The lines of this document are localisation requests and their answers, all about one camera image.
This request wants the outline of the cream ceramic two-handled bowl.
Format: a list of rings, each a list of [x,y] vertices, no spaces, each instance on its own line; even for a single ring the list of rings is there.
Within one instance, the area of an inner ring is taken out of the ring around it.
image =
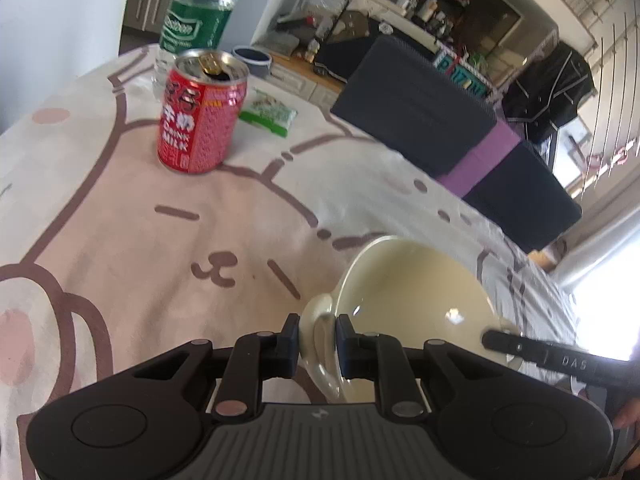
[[[412,240],[383,236],[367,244],[334,291],[312,298],[300,316],[300,357],[326,400],[371,402],[370,382],[338,374],[334,326],[341,314],[356,332],[390,335],[408,348],[442,339],[511,370],[522,366],[516,356],[483,347],[486,330],[521,330],[498,315],[476,277],[454,258]]]

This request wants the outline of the green snack packet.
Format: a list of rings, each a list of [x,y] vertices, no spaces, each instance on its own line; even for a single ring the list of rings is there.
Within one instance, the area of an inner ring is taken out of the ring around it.
[[[298,111],[295,108],[285,105],[271,94],[259,89],[250,89],[239,118],[257,128],[286,138],[297,115]]]

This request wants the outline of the dark chair near window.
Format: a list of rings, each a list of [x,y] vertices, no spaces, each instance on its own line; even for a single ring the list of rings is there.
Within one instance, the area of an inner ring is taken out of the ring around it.
[[[510,151],[464,201],[526,254],[547,247],[582,218],[582,207],[527,142]]]

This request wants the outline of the bear pattern tablecloth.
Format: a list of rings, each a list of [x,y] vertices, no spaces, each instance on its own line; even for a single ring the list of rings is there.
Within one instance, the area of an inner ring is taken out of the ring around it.
[[[574,344],[573,300],[479,212],[284,91],[287,136],[239,124],[224,164],[156,154],[155,51],[74,80],[1,137],[1,474],[35,474],[32,415],[196,338],[269,330],[381,235],[433,246],[530,338]]]

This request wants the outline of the red milk drink can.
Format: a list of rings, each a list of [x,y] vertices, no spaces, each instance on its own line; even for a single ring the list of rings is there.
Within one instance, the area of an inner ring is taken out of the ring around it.
[[[191,49],[177,56],[164,91],[157,156],[183,174],[220,165],[247,95],[250,71],[231,54]]]

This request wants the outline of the green poizon sign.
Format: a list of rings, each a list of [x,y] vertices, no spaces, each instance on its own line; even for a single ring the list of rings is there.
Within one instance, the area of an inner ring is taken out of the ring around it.
[[[454,84],[480,99],[487,100],[495,91],[487,78],[451,49],[441,47],[433,65]]]

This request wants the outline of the green label water bottle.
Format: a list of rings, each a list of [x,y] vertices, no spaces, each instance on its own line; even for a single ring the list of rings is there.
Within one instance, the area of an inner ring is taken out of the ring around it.
[[[153,93],[160,98],[177,56],[190,49],[215,49],[239,0],[170,0],[160,31]]]

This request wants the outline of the black hanging jacket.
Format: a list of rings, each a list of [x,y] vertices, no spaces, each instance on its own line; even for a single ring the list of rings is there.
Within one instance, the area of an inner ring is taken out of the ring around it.
[[[591,68],[563,41],[516,78],[501,104],[511,126],[519,126],[530,143],[540,145],[576,118],[580,103],[594,91]]]

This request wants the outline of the dark blue round container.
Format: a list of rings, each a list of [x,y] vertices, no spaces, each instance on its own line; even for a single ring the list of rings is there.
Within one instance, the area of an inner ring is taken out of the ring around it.
[[[272,56],[268,52],[251,46],[237,46],[232,49],[232,55],[246,64],[253,76],[265,79],[270,75]]]

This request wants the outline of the dark chair with purple cushion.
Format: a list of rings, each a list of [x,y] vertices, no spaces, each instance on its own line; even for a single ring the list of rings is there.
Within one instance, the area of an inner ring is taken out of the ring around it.
[[[484,100],[391,36],[375,40],[331,113],[432,178],[449,174],[497,123]]]

